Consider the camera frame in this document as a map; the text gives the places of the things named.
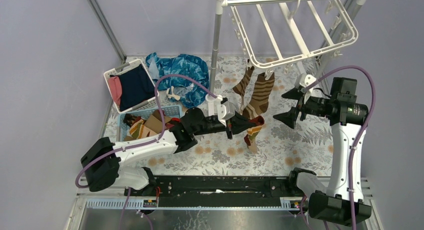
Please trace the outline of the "red cuff multicolour sock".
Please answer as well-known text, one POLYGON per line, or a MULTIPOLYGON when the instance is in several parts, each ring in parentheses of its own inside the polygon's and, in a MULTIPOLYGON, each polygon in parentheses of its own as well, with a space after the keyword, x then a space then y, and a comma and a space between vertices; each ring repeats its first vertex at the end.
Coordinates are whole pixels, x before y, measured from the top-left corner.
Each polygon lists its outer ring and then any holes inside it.
POLYGON ((244 137, 244 142, 247 145, 247 148, 253 153, 256 154, 258 152, 256 137, 263 128, 265 120, 262 116, 257 116, 251 120, 249 123, 253 123, 254 126, 247 129, 247 134, 244 137))

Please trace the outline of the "brown striped sock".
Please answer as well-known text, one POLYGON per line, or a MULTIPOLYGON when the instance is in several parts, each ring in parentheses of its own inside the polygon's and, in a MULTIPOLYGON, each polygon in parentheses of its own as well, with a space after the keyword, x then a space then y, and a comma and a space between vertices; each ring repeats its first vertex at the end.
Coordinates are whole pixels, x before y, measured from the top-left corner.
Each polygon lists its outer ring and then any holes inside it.
POLYGON ((246 93, 246 88, 251 80, 252 74, 254 72, 255 67, 250 65, 245 67, 245 72, 238 84, 236 84, 232 90, 240 96, 240 109, 244 106, 244 96, 246 93))
POLYGON ((254 119, 265 113, 269 106, 269 96, 275 83, 275 73, 267 79, 265 73, 257 76, 254 84, 253 93, 250 102, 242 111, 242 115, 248 119, 254 119))

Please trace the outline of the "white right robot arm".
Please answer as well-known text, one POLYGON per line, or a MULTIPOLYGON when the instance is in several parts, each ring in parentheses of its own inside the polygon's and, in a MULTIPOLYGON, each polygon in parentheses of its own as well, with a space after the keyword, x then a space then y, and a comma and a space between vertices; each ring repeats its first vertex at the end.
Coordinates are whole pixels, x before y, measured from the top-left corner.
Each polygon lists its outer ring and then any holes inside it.
POLYGON ((356 102, 357 81, 334 78, 329 98, 313 97, 316 78, 301 74, 282 98, 297 101, 290 111, 274 115, 274 119, 294 129, 297 120, 307 115, 329 120, 333 139, 330 181, 325 186, 313 171, 294 168, 288 178, 287 190, 293 196, 302 193, 309 200, 312 218, 347 227, 367 220, 372 208, 364 203, 361 187, 361 151, 365 135, 365 120, 369 109, 356 102))

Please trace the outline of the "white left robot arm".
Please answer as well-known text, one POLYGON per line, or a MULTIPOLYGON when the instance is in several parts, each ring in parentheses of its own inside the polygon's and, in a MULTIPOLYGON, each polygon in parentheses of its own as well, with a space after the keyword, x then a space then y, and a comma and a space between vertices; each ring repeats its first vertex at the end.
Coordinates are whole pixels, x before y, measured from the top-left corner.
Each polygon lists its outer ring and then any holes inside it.
POLYGON ((198 143, 197 135, 226 132, 231 139, 233 135, 254 126, 255 121, 238 113, 220 121, 217 115, 206 117, 201 109, 191 108, 162 135, 125 142, 112 142, 108 137, 98 139, 80 160, 80 175, 85 176, 86 185, 80 184, 80 176, 77 176, 75 184, 91 192, 113 185, 129 187, 148 196, 155 190, 154 176, 147 167, 133 168, 133 163, 187 151, 198 143))

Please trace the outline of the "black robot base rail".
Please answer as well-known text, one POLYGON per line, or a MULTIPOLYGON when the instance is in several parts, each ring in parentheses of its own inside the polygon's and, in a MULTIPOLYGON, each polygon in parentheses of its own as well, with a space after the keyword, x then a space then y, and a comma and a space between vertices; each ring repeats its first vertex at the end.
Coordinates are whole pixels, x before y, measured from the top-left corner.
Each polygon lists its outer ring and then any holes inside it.
POLYGON ((281 199, 296 200, 303 192, 287 177, 155 176, 131 197, 158 199, 162 208, 280 207, 281 199))

